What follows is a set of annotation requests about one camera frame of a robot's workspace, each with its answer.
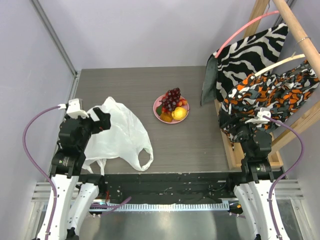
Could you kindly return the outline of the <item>yellow lemon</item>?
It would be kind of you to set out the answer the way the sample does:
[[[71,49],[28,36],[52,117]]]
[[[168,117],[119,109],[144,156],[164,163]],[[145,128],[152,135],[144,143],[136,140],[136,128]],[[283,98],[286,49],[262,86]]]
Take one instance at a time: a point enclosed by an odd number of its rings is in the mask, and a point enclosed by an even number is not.
[[[185,108],[178,106],[171,113],[171,116],[175,121],[181,121],[186,117],[187,113],[188,111]]]

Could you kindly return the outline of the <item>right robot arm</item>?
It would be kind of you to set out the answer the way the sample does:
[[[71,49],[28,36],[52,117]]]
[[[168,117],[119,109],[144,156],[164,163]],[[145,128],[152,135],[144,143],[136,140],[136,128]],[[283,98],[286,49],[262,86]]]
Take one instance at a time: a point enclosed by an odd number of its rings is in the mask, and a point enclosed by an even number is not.
[[[226,184],[226,193],[238,199],[249,226],[251,240],[288,240],[274,191],[276,180],[268,160],[272,137],[248,125],[238,128],[244,153],[241,173]]]

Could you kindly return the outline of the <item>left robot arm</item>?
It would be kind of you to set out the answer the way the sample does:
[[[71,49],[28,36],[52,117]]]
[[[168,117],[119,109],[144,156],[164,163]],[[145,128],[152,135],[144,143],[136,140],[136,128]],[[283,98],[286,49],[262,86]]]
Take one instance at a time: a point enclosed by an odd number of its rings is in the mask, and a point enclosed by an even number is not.
[[[93,108],[98,120],[66,114],[59,126],[57,152],[51,161],[48,182],[51,193],[37,240],[77,240],[82,223],[94,199],[102,199],[107,192],[103,175],[88,174],[81,182],[78,195],[72,202],[85,162],[85,149],[92,135],[111,128],[111,115]]]

